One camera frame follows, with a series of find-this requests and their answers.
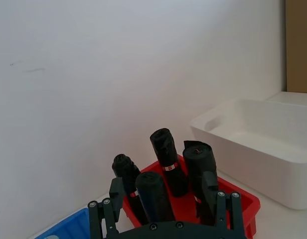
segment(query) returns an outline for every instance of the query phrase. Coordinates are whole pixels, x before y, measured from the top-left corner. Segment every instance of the black garbage bag roll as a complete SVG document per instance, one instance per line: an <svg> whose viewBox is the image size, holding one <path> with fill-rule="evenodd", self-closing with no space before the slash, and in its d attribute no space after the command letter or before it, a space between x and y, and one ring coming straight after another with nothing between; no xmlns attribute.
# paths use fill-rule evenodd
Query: black garbage bag roll
<svg viewBox="0 0 307 239"><path fill-rule="evenodd" d="M196 202L197 217L204 225L214 225L211 209L202 192L203 172L210 171L217 178L217 167L210 145L199 141L185 141L182 153Z"/></svg>
<svg viewBox="0 0 307 239"><path fill-rule="evenodd" d="M171 194L181 197L188 192L188 178L181 168L173 137L167 128L162 128L150 136L163 175Z"/></svg>
<svg viewBox="0 0 307 239"><path fill-rule="evenodd" d="M163 177L155 172L138 175L136 188L150 223L175 221Z"/></svg>
<svg viewBox="0 0 307 239"><path fill-rule="evenodd" d="M147 224L148 219L135 186L136 178L140 174L139 169L124 154L119 154L115 157L112 169L116 177L122 177L126 196L138 221L142 225Z"/></svg>

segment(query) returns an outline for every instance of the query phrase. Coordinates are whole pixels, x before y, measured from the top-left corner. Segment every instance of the screw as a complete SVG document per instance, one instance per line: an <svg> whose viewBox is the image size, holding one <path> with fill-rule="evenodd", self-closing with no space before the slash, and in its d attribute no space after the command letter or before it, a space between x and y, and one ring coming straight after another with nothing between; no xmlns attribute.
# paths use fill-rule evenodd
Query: screw
<svg viewBox="0 0 307 239"><path fill-rule="evenodd" d="M232 193L232 196L235 197L235 198L238 198L240 196L240 194L238 193Z"/></svg>
<svg viewBox="0 0 307 239"><path fill-rule="evenodd" d="M220 192L218 192L218 195L219 195L220 197L223 197L223 196L225 196L225 193L222 192L222 191L220 191Z"/></svg>
<svg viewBox="0 0 307 239"><path fill-rule="evenodd" d="M149 229L152 230L152 231L157 230L157 224L154 224L154 223L153 223L153 224L150 224Z"/></svg>
<svg viewBox="0 0 307 239"><path fill-rule="evenodd" d="M178 229L181 229L181 228L183 228L183 223L182 222L177 222L175 224L175 227L178 228Z"/></svg>
<svg viewBox="0 0 307 239"><path fill-rule="evenodd" d="M94 206L96 206L96 203L95 203L95 202L91 202L91 203L89 204L89 207L91 207L91 208L93 208Z"/></svg>

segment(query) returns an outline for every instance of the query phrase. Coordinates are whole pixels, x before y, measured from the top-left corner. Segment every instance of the cardboard box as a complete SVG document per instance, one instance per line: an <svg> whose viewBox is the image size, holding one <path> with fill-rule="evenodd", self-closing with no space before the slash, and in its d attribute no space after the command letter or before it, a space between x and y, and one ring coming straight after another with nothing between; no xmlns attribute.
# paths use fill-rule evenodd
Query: cardboard box
<svg viewBox="0 0 307 239"><path fill-rule="evenodd" d="M307 93L307 0L286 0L287 90Z"/></svg>

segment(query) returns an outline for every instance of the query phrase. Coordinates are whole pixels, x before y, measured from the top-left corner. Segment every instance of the white container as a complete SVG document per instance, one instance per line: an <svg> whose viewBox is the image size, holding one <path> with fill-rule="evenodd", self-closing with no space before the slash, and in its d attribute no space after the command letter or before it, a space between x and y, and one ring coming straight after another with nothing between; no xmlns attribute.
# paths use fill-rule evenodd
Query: white container
<svg viewBox="0 0 307 239"><path fill-rule="evenodd" d="M217 167L292 209L307 209L307 106L235 100L194 119Z"/></svg>

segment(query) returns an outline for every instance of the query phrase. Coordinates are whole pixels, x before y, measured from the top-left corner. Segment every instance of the blue plastic bin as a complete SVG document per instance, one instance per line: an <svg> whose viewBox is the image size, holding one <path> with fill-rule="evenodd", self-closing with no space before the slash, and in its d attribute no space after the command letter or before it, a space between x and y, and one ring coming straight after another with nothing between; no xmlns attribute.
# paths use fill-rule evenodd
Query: blue plastic bin
<svg viewBox="0 0 307 239"><path fill-rule="evenodd" d="M36 239L45 239L52 235L59 239L90 239L88 209L84 208L67 217Z"/></svg>

